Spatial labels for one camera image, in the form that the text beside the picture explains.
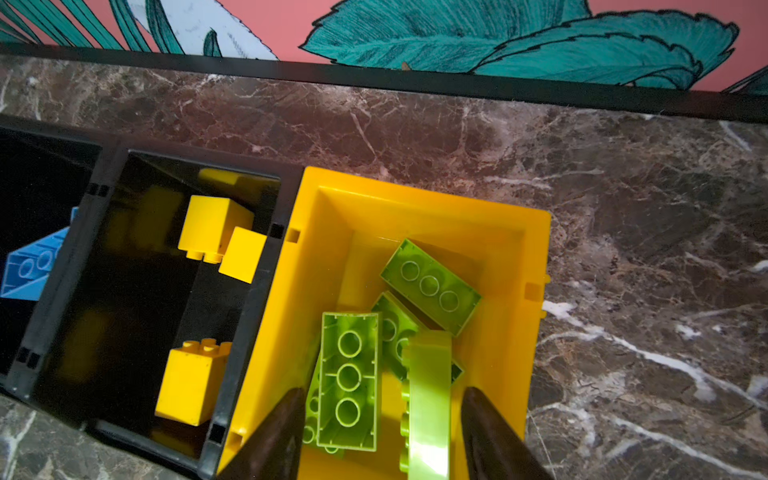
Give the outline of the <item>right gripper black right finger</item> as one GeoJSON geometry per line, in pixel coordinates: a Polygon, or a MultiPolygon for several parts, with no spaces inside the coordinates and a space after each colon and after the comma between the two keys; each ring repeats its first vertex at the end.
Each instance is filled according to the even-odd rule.
{"type": "Polygon", "coordinates": [[[553,479],[479,388],[464,391],[461,425],[470,479],[553,479]]]}

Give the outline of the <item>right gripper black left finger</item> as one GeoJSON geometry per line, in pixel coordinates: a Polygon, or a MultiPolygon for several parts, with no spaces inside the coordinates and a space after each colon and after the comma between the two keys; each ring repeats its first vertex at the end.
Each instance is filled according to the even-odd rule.
{"type": "Polygon", "coordinates": [[[296,479],[305,426],[306,393],[289,390],[218,479],[296,479]]]}

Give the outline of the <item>green lego brick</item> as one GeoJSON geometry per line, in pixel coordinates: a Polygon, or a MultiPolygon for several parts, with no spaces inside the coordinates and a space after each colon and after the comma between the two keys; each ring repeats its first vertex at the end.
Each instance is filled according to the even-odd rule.
{"type": "Polygon", "coordinates": [[[377,312],[323,314],[318,390],[320,447],[377,450],[381,331],[377,312]]]}
{"type": "Polygon", "coordinates": [[[372,312],[377,312],[382,323],[383,359],[399,381],[407,378],[402,352],[407,340],[428,327],[418,319],[392,292],[383,292],[374,303],[372,312]]]}
{"type": "Polygon", "coordinates": [[[410,479],[448,479],[451,448],[451,335],[424,330],[403,349],[407,370],[401,397],[405,446],[399,468],[410,479]]]}
{"type": "Polygon", "coordinates": [[[319,415],[319,365],[320,360],[317,360],[313,369],[311,381],[309,384],[308,394],[305,402],[305,426],[303,433],[303,443],[305,446],[310,446],[316,449],[324,450],[327,454],[342,458],[344,452],[338,447],[320,447],[317,444],[319,427],[318,427],[318,415],[319,415]]]}
{"type": "Polygon", "coordinates": [[[380,274],[443,330],[458,337],[482,296],[453,271],[409,239],[404,239],[380,274]]]}

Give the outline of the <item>yellow lego brick small front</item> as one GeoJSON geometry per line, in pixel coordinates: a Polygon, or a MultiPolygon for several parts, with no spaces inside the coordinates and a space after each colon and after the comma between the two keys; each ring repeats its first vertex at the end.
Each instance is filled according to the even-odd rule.
{"type": "Polygon", "coordinates": [[[155,415],[187,425],[209,421],[226,372],[232,343],[186,340],[169,352],[155,415]]]}

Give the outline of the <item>black bin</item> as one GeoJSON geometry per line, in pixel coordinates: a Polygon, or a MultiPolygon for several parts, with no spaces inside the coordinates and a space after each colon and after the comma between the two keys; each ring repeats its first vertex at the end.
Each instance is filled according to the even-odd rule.
{"type": "Polygon", "coordinates": [[[122,140],[95,165],[6,386],[87,435],[190,478],[223,454],[303,170],[263,158],[122,140]],[[267,238],[244,283],[178,247],[190,199],[226,197],[267,238]],[[155,413],[166,362],[186,340],[230,342],[210,419],[155,413]]]}
{"type": "MultiPolygon", "coordinates": [[[[70,228],[103,147],[98,135],[1,117],[1,286],[10,252],[70,228]]],[[[1,297],[3,391],[38,301],[1,297]]]]}

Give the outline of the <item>yellow storage bin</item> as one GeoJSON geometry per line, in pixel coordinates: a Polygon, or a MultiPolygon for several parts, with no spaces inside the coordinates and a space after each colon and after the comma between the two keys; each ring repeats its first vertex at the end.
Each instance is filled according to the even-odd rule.
{"type": "Polygon", "coordinates": [[[385,290],[381,271],[411,240],[481,296],[453,341],[463,375],[525,431],[546,274],[548,213],[310,167],[286,227],[265,313],[221,455],[230,462],[285,393],[304,388],[321,316],[364,312],[385,290]]]}

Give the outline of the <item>blue lego brick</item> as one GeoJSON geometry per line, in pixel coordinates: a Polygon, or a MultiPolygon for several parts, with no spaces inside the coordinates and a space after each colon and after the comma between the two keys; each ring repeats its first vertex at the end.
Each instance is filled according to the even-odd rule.
{"type": "Polygon", "coordinates": [[[65,227],[10,252],[3,272],[1,297],[38,301],[68,231],[65,227]]]}

